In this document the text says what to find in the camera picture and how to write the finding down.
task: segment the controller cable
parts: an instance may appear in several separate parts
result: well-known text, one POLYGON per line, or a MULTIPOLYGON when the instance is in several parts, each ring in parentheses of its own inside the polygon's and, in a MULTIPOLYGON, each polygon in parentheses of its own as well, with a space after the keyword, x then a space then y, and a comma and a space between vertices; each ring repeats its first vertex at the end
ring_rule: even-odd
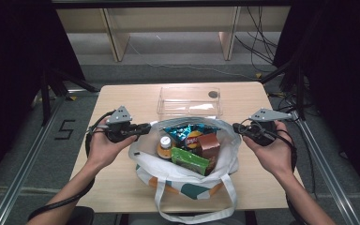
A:
MULTIPOLYGON (((265 137, 272 136, 272 137, 278 138, 278 139, 282 140, 283 142, 285 142, 286 144, 288 144, 288 146, 291 148, 291 164, 292 164, 292 171, 294 172, 294 169, 296 168, 296 161, 297 161, 297 148, 294 146, 293 138, 289 134, 289 132, 285 131, 283 129, 276 129, 276 130, 274 130, 274 132, 271 132, 271 131, 268 131, 267 129, 263 128, 263 126, 261 124, 259 124, 259 122, 254 121, 253 124, 251 124, 250 126, 245 126, 245 128, 241 128, 241 126, 239 126, 238 133, 242 135, 250 127, 257 127, 259 129, 259 132, 265 137), (289 142, 282 136, 278 135, 277 132, 285 132, 291 138, 291 141, 289 142)), ((291 211, 291 213, 292 213, 293 217, 296 219, 296 221, 299 222, 300 224, 307 224, 304 221, 304 219, 300 216, 300 214, 296 211, 296 209, 294 208, 294 206, 287 194, 286 194, 286 203, 288 204, 289 210, 291 211)))
MULTIPOLYGON (((85 138, 85 149, 86 149, 86 155, 89 156, 89 152, 90 152, 90 142, 92 141, 92 136, 94 133, 96 132, 103 132, 103 131, 96 131, 96 128, 98 127, 98 124, 101 122, 101 120, 103 120, 105 117, 113 114, 113 112, 107 112, 105 113, 103 116, 101 116, 96 123, 89 127, 87 133, 86 133, 86 138, 85 138)), ((83 197, 87 192, 89 192, 89 190, 92 188, 92 186, 95 184, 95 178, 93 178, 93 180, 82 190, 80 191, 78 194, 69 197, 63 201, 60 202, 55 202, 55 203, 51 203, 51 204, 47 204, 44 205, 38 209, 36 209, 34 212, 32 212, 29 216, 28 216, 28 221, 31 220, 32 218, 36 217, 39 214, 42 214, 44 212, 47 212, 49 210, 64 206, 66 204, 69 203, 74 203, 75 201, 78 201, 81 197, 83 197)))

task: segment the left hand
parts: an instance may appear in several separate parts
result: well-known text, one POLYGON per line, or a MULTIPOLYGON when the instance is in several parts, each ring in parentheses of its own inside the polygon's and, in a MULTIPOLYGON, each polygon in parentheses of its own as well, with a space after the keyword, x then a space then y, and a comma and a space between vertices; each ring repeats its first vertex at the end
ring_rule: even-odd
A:
MULTIPOLYGON (((108 117, 103 119, 100 124, 104 125, 107 119, 108 117)), ((113 163, 118 154, 136 139, 137 136, 131 136, 121 142, 114 143, 106 137, 104 132, 96 132, 93 134, 92 141, 90 142, 90 153, 86 164, 101 170, 113 163)))

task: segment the bottle cap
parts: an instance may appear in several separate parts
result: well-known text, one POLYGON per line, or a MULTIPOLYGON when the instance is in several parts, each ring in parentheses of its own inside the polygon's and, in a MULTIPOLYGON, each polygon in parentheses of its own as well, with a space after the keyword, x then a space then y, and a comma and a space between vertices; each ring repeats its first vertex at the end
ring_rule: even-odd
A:
POLYGON ((171 148, 172 147, 171 138, 168 136, 163 136, 162 138, 160 138, 160 146, 165 149, 171 148))

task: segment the white tote bag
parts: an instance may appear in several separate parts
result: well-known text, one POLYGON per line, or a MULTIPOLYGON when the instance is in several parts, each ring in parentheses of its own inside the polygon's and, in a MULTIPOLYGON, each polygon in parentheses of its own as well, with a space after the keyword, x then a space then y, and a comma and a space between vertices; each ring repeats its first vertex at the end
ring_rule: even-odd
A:
POLYGON ((137 162, 136 172, 144 183, 151 185, 151 181, 155 180, 157 187, 155 203, 159 213, 169 221, 195 224, 227 218, 233 214, 237 197, 229 174, 235 173, 238 170, 237 155, 240 144, 241 139, 239 135, 233 132, 231 125, 222 120, 202 117, 182 117, 155 123, 149 134, 142 135, 138 141, 130 146, 128 153, 129 157, 137 162), (207 176, 180 167, 158 156, 157 146, 160 137, 165 133, 163 129, 187 124, 205 124, 219 128, 217 140, 220 143, 220 150, 217 165, 207 176), (195 217, 171 216, 160 210, 160 202, 165 187, 198 201, 198 199, 210 198, 222 185, 227 189, 232 201, 232 206, 229 208, 195 217))

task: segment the small bottle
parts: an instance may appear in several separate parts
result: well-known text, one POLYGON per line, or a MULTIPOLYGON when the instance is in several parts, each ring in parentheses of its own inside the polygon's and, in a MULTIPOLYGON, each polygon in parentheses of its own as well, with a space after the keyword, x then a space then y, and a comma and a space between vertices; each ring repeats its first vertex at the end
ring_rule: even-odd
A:
POLYGON ((163 136, 157 145, 157 154, 162 158, 170 159, 172 147, 174 147, 172 139, 169 136, 163 136))

